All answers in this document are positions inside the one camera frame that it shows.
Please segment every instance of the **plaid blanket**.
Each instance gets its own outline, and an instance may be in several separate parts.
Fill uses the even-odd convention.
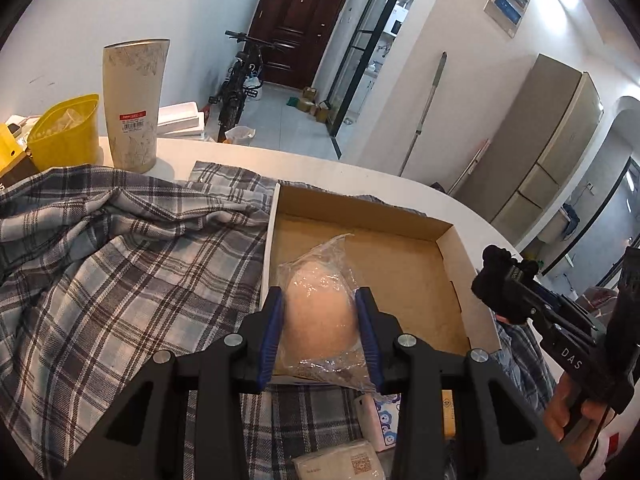
[[[79,166],[0,192],[0,417],[44,478],[156,350],[202,350],[258,308],[275,184],[209,163],[181,184]],[[498,332],[495,357],[542,409],[554,383],[532,334]],[[356,394],[269,386],[243,396],[250,477],[293,479],[292,458],[360,438]],[[185,478],[194,409],[195,396]]]

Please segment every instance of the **microwave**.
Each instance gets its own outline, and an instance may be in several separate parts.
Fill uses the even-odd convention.
[[[394,10],[391,11],[391,16],[389,16],[389,19],[386,22],[385,32],[392,36],[397,36],[408,13],[409,10],[404,7],[399,5],[394,6]]]

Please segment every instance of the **mop handle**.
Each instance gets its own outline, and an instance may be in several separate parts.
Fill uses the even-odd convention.
[[[414,140],[411,142],[411,146],[409,146],[409,151],[406,152],[406,156],[404,158],[404,162],[402,163],[402,167],[398,173],[398,176],[402,176],[402,172],[406,167],[407,162],[409,161],[409,157],[411,156],[411,152],[414,150],[414,146],[416,141],[418,140],[418,136],[422,133],[422,126],[424,125],[424,120],[427,118],[427,113],[429,113],[429,108],[431,108],[431,102],[433,101],[433,96],[436,93],[436,88],[440,84],[440,78],[442,77],[442,72],[444,70],[444,65],[447,62],[447,53],[443,52],[442,57],[440,58],[440,63],[438,65],[438,69],[436,70],[436,75],[433,78],[433,84],[431,85],[431,91],[429,92],[429,97],[427,99],[427,104],[424,107],[424,111],[422,112],[422,117],[420,118],[420,122],[418,123],[418,127],[415,129]]]

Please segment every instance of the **human hand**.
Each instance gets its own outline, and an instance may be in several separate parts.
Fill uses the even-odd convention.
[[[558,442],[564,438],[564,427],[569,423],[569,406],[566,400],[571,394],[574,385],[574,381],[568,374],[562,374],[554,396],[542,416],[546,428]],[[583,402],[581,412],[584,417],[590,420],[590,423],[572,444],[563,446],[569,456],[569,460],[571,460],[575,466],[579,466],[584,460],[606,409],[606,405],[601,402],[594,400],[585,400]],[[614,413],[609,412],[603,427],[609,424],[613,417]]]

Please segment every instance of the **blue gripper pad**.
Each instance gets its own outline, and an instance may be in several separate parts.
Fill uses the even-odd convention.
[[[383,383],[382,377],[382,354],[378,347],[378,341],[373,332],[369,309],[367,308],[368,297],[361,289],[356,290],[356,310],[358,312],[358,325],[360,326],[360,340],[362,349],[364,350],[364,358],[367,362],[367,370],[371,382],[379,391]],[[375,310],[378,308],[375,304],[372,306]]]
[[[267,321],[267,329],[264,332],[262,345],[260,346],[260,361],[258,362],[258,386],[263,390],[273,373],[273,365],[278,354],[280,333],[284,322],[284,300],[282,291],[277,287],[271,287],[264,300],[263,310],[271,307],[271,315]]]

